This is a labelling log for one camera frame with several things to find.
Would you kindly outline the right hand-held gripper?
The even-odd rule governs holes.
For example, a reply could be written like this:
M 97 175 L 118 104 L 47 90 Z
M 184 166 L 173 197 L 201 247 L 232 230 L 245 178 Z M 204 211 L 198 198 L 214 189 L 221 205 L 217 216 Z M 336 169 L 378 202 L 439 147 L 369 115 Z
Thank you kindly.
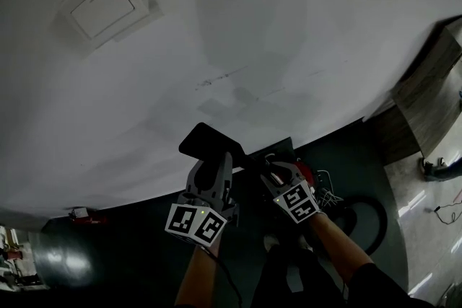
M 283 180 L 293 180 L 301 176 L 296 164 L 280 161 L 272 162 L 271 171 L 275 175 L 260 175 L 260 178 L 272 197 L 275 198 L 273 202 L 294 223 L 299 224 L 321 212 L 307 180 L 299 181 L 282 193 L 284 189 Z

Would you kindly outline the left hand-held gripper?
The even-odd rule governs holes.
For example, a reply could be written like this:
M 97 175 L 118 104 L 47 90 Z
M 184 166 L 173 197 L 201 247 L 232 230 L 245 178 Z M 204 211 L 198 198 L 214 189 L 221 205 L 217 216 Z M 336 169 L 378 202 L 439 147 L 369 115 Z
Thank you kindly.
M 212 197 L 188 192 L 200 189 L 196 175 L 203 163 L 197 161 L 188 173 L 187 191 L 171 205 L 165 231 L 186 242 L 211 247 L 224 227 L 238 220 L 238 204 L 228 196 L 232 187 L 232 155 L 228 151 L 219 160 Z

